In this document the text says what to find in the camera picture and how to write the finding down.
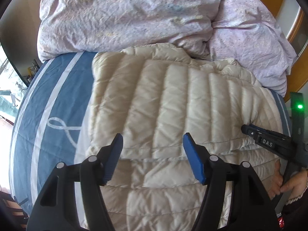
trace white stripe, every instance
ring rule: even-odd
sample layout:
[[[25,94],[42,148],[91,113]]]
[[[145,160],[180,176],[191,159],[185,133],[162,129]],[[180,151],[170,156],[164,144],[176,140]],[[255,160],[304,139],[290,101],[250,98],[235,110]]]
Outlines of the white stripe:
[[[14,188],[14,155],[15,155],[15,147],[16,147],[16,140],[17,140],[17,134],[19,131],[20,123],[23,119],[24,112],[27,108],[27,105],[30,101],[30,98],[32,96],[33,91],[35,90],[36,85],[40,81],[41,77],[45,73],[45,71],[48,69],[49,65],[53,62],[53,59],[50,59],[46,65],[43,67],[41,72],[38,74],[36,77],[35,81],[33,82],[31,88],[28,91],[27,97],[25,98],[23,105],[19,109],[19,115],[17,118],[17,121],[15,122],[15,128],[14,128],[14,133],[12,136],[12,144],[11,144],[11,151],[10,151],[10,189],[11,189],[11,194],[14,197],[15,196],[15,188]]]
[[[90,102],[87,106],[86,113],[84,115],[84,119],[81,125],[81,130],[79,133],[77,148],[76,148],[76,153],[75,153],[74,164],[82,163],[84,161],[84,159],[86,158],[86,151],[90,146],[90,138],[88,135],[89,116],[90,116]],[[79,225],[81,227],[85,227],[85,223],[86,223],[85,217],[86,216],[84,212],[84,205],[82,202],[80,182],[75,182],[75,200],[76,200],[76,208],[77,208],[77,216],[79,220]]]
[[[31,172],[30,172],[30,182],[31,182],[31,196],[32,196],[32,204],[34,205],[35,200],[38,196],[38,187],[37,187],[37,177],[38,177],[38,164],[39,164],[39,153],[41,150],[41,143],[43,140],[44,132],[46,129],[47,121],[50,115],[50,112],[53,108],[53,105],[56,101],[56,98],[64,84],[67,76],[70,74],[72,68],[75,66],[76,62],[79,60],[83,52],[77,53],[73,59],[70,61],[61,77],[59,78],[56,86],[52,90],[48,102],[46,104],[45,110],[43,112],[41,121],[38,125],[38,130],[36,132],[36,137],[34,141],[34,147],[32,152],[32,160],[31,160]]]
[[[281,105],[281,109],[282,109],[282,111],[283,111],[283,115],[284,115],[284,117],[285,117],[285,124],[287,125],[288,134],[289,134],[289,136],[291,136],[290,129],[289,129],[289,123],[288,123],[287,116],[286,116],[286,114],[285,114],[285,110],[284,110],[283,105],[282,105],[282,103],[281,103],[280,97],[279,97],[278,95],[277,95],[277,97],[278,97],[279,103],[280,103],[280,105]]]

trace bed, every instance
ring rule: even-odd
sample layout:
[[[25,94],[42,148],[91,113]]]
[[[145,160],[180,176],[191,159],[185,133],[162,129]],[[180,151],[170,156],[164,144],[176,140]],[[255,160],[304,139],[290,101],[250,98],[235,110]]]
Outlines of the bed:
[[[15,201],[28,214],[57,162],[70,165],[85,158],[90,143],[88,105],[95,54],[68,53],[45,61],[24,97],[12,136],[10,184]],[[283,133],[290,135],[290,118],[283,98],[271,92]],[[83,223],[78,185],[75,192],[80,223]]]

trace red object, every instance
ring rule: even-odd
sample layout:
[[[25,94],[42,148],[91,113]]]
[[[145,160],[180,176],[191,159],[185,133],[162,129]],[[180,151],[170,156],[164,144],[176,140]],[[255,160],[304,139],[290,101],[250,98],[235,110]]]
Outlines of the red object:
[[[278,218],[278,223],[279,223],[279,227],[280,227],[281,229],[283,229],[283,228],[285,227],[285,222],[284,222],[282,216],[280,216],[280,217]]]

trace dark sleeve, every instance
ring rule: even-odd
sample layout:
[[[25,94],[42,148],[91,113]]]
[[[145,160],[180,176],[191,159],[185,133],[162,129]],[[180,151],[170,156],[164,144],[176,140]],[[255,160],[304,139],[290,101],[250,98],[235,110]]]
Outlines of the dark sleeve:
[[[305,230],[308,227],[308,190],[301,199],[284,206],[281,214],[285,223],[283,231]]]

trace cream quilted jacket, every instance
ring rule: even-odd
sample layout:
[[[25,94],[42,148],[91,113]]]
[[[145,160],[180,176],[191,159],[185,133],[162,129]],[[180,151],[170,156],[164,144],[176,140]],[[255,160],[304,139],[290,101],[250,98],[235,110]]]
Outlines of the cream quilted jacket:
[[[250,162],[265,187],[275,156],[241,133],[243,124],[282,132],[271,92],[234,59],[202,61],[172,44],[98,53],[93,60],[88,155],[122,133],[113,178],[101,188],[116,230],[190,230],[205,186],[182,147],[197,144],[230,163]],[[226,224],[231,185],[220,225]]]

